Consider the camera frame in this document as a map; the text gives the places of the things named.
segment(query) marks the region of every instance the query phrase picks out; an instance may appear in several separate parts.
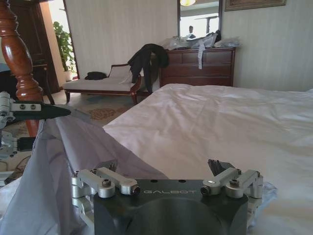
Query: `bolt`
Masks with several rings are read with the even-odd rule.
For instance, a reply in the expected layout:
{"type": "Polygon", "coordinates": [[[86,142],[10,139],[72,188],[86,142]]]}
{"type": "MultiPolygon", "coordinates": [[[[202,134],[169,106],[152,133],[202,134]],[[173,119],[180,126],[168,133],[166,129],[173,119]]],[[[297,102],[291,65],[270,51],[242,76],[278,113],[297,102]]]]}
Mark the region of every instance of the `bolt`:
{"type": "Polygon", "coordinates": [[[74,177],[77,177],[78,172],[79,172],[78,170],[74,171],[74,177]]]}
{"type": "Polygon", "coordinates": [[[114,169],[114,164],[112,163],[110,166],[109,166],[109,170],[113,170],[114,169]]]}
{"type": "Polygon", "coordinates": [[[230,180],[229,183],[232,187],[239,187],[239,181],[236,179],[230,180]]]}
{"type": "Polygon", "coordinates": [[[211,194],[211,189],[204,185],[201,189],[200,189],[200,192],[203,196],[209,196],[211,194]]]}
{"type": "Polygon", "coordinates": [[[109,180],[109,179],[104,179],[104,180],[102,181],[102,186],[103,186],[103,187],[109,187],[109,186],[111,186],[111,180],[109,180]]]}
{"type": "Polygon", "coordinates": [[[135,185],[131,188],[131,196],[140,194],[140,187],[135,185]]]}

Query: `floor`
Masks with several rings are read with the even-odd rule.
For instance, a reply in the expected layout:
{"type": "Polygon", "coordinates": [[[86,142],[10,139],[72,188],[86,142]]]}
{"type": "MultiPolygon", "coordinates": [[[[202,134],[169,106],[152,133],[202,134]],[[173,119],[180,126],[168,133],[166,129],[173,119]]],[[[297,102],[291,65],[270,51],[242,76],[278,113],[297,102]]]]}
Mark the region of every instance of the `floor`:
{"type": "MultiPolygon", "coordinates": [[[[66,104],[64,91],[55,93],[52,96],[56,104],[66,104]]],[[[44,102],[49,103],[46,96],[44,97],[44,102]]],[[[101,125],[106,125],[133,107],[133,101],[130,96],[101,96],[72,93],[70,102],[67,105],[90,114],[91,119],[101,123],[101,125]]],[[[4,128],[4,131],[12,133],[16,138],[29,136],[24,121],[8,125],[4,128]]],[[[31,152],[19,152],[13,158],[5,159],[4,161],[8,163],[8,170],[14,170],[21,160],[30,154],[31,152]]],[[[19,168],[24,168],[27,160],[22,161],[19,168]]],[[[0,171],[6,171],[6,164],[0,163],[0,171]]]]}

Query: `green plant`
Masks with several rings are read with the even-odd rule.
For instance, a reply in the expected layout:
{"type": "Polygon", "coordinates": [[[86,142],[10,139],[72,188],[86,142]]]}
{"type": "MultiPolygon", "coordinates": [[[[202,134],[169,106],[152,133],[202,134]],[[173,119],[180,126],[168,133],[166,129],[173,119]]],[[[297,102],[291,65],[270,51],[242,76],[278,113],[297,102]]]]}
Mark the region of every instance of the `green plant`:
{"type": "Polygon", "coordinates": [[[72,56],[73,46],[71,44],[70,34],[65,32],[63,26],[57,21],[53,23],[53,27],[57,37],[64,71],[74,72],[75,60],[72,56]]]}

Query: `upholstered bench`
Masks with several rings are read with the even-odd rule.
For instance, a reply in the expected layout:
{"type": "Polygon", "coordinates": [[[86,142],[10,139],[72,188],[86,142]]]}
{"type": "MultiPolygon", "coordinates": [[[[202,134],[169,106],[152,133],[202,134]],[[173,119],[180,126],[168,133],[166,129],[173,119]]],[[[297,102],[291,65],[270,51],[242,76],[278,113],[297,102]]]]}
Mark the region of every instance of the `upholstered bench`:
{"type": "Polygon", "coordinates": [[[102,95],[130,95],[137,104],[137,92],[145,87],[144,79],[138,76],[136,83],[132,83],[132,72],[128,64],[112,65],[109,77],[102,80],[85,80],[67,82],[63,85],[67,102],[70,93],[102,94],[102,95]]]}

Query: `picture frame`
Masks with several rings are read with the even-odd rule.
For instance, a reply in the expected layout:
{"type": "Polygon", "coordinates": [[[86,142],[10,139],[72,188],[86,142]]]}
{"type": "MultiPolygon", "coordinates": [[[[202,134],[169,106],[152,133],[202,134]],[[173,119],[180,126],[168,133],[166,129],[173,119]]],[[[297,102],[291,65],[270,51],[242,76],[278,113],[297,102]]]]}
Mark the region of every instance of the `picture frame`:
{"type": "Polygon", "coordinates": [[[284,6],[287,0],[225,0],[225,11],[284,6]]]}

